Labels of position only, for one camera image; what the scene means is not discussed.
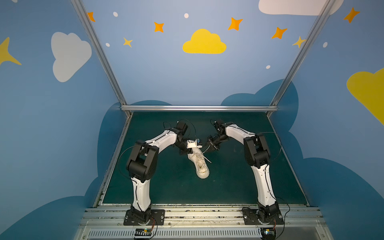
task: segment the white cloud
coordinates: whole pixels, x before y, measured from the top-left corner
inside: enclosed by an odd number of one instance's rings
[[[92,55],[91,45],[76,34],[56,32],[52,35],[53,74],[60,82],[68,81]]]
[[[331,14],[336,12],[344,0],[336,0]],[[319,15],[326,0],[260,0],[259,9],[266,14]]]

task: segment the dark blue cloud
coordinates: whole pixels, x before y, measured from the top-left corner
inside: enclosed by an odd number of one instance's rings
[[[291,83],[271,121],[309,204],[320,208],[335,240],[384,239],[384,199],[381,195],[339,163],[324,158],[303,158],[298,141],[289,132],[296,119],[298,100],[296,88]],[[359,229],[374,231],[356,234],[348,223],[358,223]]]
[[[236,93],[226,97],[222,106],[269,106],[283,80],[274,81],[255,94]]]
[[[163,101],[158,101],[158,100],[145,100],[145,101],[132,103],[131,105],[172,105],[172,104],[169,104]]]
[[[113,104],[104,115],[97,148],[98,177],[88,187],[85,196],[65,197],[39,207],[5,230],[0,240],[73,239],[85,208],[93,205],[125,120],[120,103]]]

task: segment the black mounting plate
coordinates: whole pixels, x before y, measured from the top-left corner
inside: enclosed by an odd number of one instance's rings
[[[243,212],[243,219],[244,219],[245,225],[261,225],[262,224],[259,221],[258,216],[257,216],[258,209],[244,208],[244,209],[242,209],[242,212]],[[277,216],[274,219],[276,220],[276,225],[283,225],[284,224],[284,220],[282,217],[279,218]],[[275,224],[275,222],[272,219],[272,221],[268,225],[274,225],[274,224]]]
[[[140,226],[134,219],[130,218],[128,215],[128,211],[125,213],[124,217],[124,226]],[[151,210],[151,216],[155,218],[155,226],[162,226],[164,225],[164,209],[152,209]],[[146,226],[152,226],[153,220],[149,219],[149,222]]]

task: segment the yellow cloud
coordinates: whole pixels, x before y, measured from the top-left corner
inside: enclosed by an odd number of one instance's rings
[[[358,72],[347,81],[347,88],[384,124],[384,68],[376,73]]]
[[[210,33],[207,29],[197,30],[183,45],[183,50],[186,53],[206,53],[219,54],[223,53],[227,46],[222,43],[219,35]]]

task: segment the green tabletop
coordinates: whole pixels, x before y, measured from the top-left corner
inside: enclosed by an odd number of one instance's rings
[[[185,118],[196,127],[196,137],[205,143],[208,135],[216,134],[210,119],[234,122],[250,132],[273,132],[265,113],[218,113],[218,112],[135,112],[128,127],[120,154],[137,140],[148,140],[164,131],[163,122],[176,126]],[[194,137],[193,126],[186,135]],[[289,204],[306,204],[305,197],[280,152],[279,143],[273,133],[266,133],[271,150],[270,176],[273,191]],[[120,161],[120,169],[128,175],[125,165],[131,153],[127,150]],[[244,159],[244,147],[232,139],[221,144],[220,151],[204,154],[210,174],[206,179],[196,175],[193,162],[187,155],[179,155],[177,147],[169,146],[159,154],[157,169],[151,179],[150,197],[153,204],[256,204],[257,187],[251,167]],[[121,175],[118,166],[112,174],[103,203],[125,204],[133,201],[133,186],[130,179]]]

